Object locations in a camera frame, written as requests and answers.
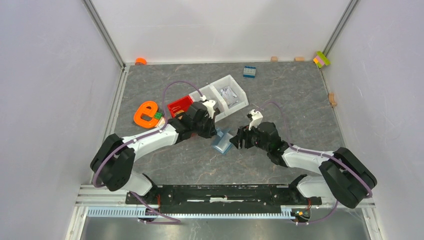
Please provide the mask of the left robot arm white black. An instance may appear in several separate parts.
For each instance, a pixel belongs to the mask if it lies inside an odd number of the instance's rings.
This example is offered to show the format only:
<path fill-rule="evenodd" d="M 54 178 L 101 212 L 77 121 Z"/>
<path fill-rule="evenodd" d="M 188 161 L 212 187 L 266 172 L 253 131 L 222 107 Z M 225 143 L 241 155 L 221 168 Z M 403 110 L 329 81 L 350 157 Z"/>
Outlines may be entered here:
<path fill-rule="evenodd" d="M 162 127 L 128 137 L 109 135 L 90 163 L 93 185 L 106 186 L 111 192 L 123 189 L 137 194 L 145 204 L 153 203 L 157 198 L 154 183 L 145 174 L 133 170 L 134 162 L 192 135 L 204 139 L 215 136 L 215 105 L 214 100 L 195 101 L 186 112 L 169 119 Z"/>

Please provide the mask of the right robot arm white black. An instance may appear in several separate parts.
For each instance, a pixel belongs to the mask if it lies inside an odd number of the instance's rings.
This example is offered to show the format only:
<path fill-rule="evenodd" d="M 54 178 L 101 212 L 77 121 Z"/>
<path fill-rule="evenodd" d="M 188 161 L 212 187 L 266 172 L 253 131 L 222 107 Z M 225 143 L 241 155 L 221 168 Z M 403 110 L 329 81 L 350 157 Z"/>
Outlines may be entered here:
<path fill-rule="evenodd" d="M 372 190 L 378 184 L 376 177 L 348 148 L 315 151 L 292 145 L 282 140 L 272 122 L 241 126 L 229 141 L 237 149 L 264 150 L 275 165 L 318 174 L 318 177 L 301 177 L 289 189 L 289 199 L 295 204 L 312 197 L 334 197 L 340 204 L 354 209 L 363 199 L 372 197 Z"/>

